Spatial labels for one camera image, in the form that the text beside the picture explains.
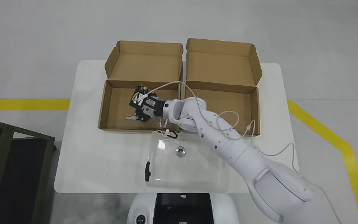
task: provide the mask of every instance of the transparent plastic box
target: transparent plastic box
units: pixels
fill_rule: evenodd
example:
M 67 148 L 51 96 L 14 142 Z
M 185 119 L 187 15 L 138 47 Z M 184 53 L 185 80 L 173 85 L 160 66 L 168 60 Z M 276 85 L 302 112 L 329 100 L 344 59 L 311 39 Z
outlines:
M 228 191 L 228 164 L 195 133 L 181 132 L 177 139 L 172 139 L 153 132 L 148 161 L 151 176 L 147 186 L 187 192 Z

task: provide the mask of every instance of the yellow floor line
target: yellow floor line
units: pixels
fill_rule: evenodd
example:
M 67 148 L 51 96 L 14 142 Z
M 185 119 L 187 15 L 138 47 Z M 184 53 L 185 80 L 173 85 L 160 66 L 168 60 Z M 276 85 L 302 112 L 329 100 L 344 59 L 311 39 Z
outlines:
M 68 110 L 70 99 L 0 99 L 0 110 Z M 358 205 L 358 164 L 352 147 L 291 100 L 289 111 L 341 153 Z
M 0 99 L 0 110 L 68 110 L 70 99 Z
M 301 109 L 297 104 L 288 100 L 290 113 L 307 125 L 310 129 L 316 132 L 319 136 L 336 147 L 342 154 L 343 161 L 346 166 L 349 180 L 351 182 L 352 190 L 358 205 L 358 164 L 354 155 L 353 148 L 345 142 L 338 135 L 334 134 L 316 118 L 309 115 L 306 111 Z

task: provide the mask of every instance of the concrete floor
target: concrete floor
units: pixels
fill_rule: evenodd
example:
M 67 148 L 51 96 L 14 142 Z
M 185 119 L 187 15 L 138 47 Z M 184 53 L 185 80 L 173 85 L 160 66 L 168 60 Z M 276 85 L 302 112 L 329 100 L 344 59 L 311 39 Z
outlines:
M 261 62 L 281 65 L 287 98 L 358 155 L 357 36 L 356 0 L 2 1 L 0 98 L 70 98 L 77 63 L 106 59 L 117 40 L 243 41 L 256 45 Z M 55 136 L 58 143 L 66 117 L 66 111 L 0 111 L 0 122 Z M 356 223 L 341 155 L 295 117 L 291 122 L 301 171 L 326 190 L 342 223 Z M 126 220 L 133 195 L 58 194 L 53 179 L 43 223 Z M 241 223 L 272 223 L 249 194 L 232 196 Z

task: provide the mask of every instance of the brown cardboard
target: brown cardboard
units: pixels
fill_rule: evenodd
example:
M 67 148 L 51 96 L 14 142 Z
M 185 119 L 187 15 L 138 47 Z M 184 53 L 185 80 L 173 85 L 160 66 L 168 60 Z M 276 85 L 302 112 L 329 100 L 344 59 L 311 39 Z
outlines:
M 236 130 L 245 131 L 255 120 L 255 135 L 260 134 L 258 88 L 262 76 L 253 44 L 217 40 L 188 39 L 186 84 L 203 98 L 208 110 L 220 114 L 233 110 L 240 116 Z M 223 114 L 231 125 L 234 114 Z
M 98 128 L 103 130 L 154 130 L 159 120 L 148 122 L 125 120 L 134 114 L 129 101 L 137 85 L 157 88 L 178 81 L 182 69 L 182 44 L 118 41 L 111 52 L 105 70 L 105 82 Z M 179 85 L 157 90 L 163 99 L 179 98 Z

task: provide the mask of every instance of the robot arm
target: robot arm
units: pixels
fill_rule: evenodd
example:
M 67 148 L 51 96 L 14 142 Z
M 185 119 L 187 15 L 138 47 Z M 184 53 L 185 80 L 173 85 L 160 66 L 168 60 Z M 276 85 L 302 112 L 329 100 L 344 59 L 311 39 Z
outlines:
M 253 201 L 271 220 L 334 223 L 314 200 L 314 191 L 303 178 L 286 165 L 268 160 L 223 118 L 207 111 L 204 100 L 196 101 L 194 97 L 168 100 L 163 117 L 184 130 L 198 133 L 219 157 L 240 173 Z

